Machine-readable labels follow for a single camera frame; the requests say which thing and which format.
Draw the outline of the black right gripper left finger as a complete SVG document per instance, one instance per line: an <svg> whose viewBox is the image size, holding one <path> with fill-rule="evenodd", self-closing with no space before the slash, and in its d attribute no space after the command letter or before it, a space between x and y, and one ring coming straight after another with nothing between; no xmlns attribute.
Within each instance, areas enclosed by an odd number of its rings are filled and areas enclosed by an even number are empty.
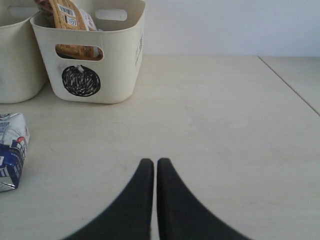
<svg viewBox="0 0 320 240"><path fill-rule="evenodd" d="M140 160L117 198L67 240L149 240L154 195L154 163Z"/></svg>

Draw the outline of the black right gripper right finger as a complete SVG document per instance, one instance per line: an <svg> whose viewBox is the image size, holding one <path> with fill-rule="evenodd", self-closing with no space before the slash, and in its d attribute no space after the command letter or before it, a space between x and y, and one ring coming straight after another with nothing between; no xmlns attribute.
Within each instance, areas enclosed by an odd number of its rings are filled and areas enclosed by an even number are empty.
<svg viewBox="0 0 320 240"><path fill-rule="evenodd" d="M169 158L157 162L156 208L161 240L247 240L188 189Z"/></svg>

